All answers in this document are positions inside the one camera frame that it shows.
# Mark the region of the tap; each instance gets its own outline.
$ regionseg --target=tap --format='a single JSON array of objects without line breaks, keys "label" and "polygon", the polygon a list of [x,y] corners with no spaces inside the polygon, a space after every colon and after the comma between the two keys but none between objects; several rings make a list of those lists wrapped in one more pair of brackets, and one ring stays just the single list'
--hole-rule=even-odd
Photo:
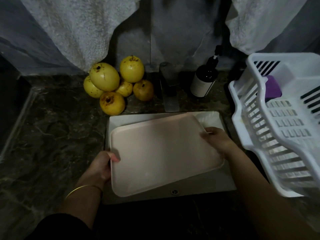
[{"label": "tap", "polygon": [[166,112],[178,112],[180,110],[175,86],[179,84],[178,73],[169,62],[162,62],[160,70],[160,85],[164,110]]}]

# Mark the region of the bottle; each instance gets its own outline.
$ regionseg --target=bottle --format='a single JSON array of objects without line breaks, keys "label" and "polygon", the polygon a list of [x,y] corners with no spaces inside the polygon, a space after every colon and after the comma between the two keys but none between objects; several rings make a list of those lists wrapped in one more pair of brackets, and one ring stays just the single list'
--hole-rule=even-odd
[{"label": "bottle", "polygon": [[218,77],[216,66],[219,62],[218,54],[220,50],[221,46],[218,45],[215,49],[215,55],[211,56],[205,65],[199,66],[195,72],[190,86],[190,92],[197,98],[205,97]]}]

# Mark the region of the white towel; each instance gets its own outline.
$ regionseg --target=white towel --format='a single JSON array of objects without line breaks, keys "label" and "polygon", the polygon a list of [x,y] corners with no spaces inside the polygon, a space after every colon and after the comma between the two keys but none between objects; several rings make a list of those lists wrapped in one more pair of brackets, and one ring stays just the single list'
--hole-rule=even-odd
[{"label": "white towel", "polygon": [[89,71],[108,54],[115,28],[140,0],[21,0],[60,52]]},{"label": "white towel", "polygon": [[264,49],[307,0],[232,0],[226,25],[230,43],[247,55]]}]

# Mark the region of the hand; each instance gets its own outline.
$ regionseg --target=hand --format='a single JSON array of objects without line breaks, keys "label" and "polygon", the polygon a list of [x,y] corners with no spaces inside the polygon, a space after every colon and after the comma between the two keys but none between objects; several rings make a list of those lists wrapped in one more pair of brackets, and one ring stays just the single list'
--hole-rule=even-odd
[{"label": "hand", "polygon": [[99,152],[89,168],[79,178],[76,188],[82,185],[96,185],[103,190],[104,184],[111,179],[110,160],[114,162],[120,161],[112,152]]},{"label": "hand", "polygon": [[228,154],[233,149],[238,148],[223,129],[207,127],[205,130],[208,133],[201,133],[200,136],[219,153]]}]

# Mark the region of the sink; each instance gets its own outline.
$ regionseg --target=sink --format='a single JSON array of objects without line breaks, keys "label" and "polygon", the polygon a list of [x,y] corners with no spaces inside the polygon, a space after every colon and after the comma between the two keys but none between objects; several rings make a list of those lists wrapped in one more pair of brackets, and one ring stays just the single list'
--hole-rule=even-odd
[{"label": "sink", "polygon": [[[220,114],[216,111],[189,113],[194,115],[203,127],[215,126],[224,129]],[[105,148],[108,149],[110,147],[109,138],[111,131],[119,126],[130,125],[142,121],[160,119],[179,114],[183,113],[150,113],[112,116],[110,117],[107,125]],[[167,184],[129,197],[119,197],[115,195],[112,191],[111,182],[109,182],[104,188],[102,203],[119,204],[131,201],[150,200],[230,190],[236,190],[236,186],[231,177],[229,164],[226,161],[224,165],[219,169],[173,182],[171,184]]]}]

